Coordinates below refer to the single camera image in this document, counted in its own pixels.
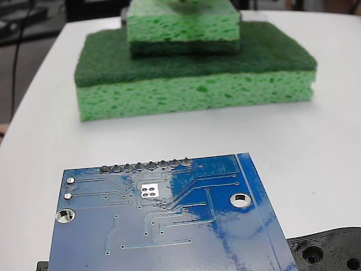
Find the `green sponge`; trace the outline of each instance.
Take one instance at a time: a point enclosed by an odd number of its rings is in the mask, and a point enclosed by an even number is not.
[[[234,56],[132,59],[125,28],[89,35],[75,74],[81,120],[310,100],[314,58],[269,23],[241,27]]]
[[[133,55],[236,53],[239,22],[229,0],[133,0],[128,39]]]

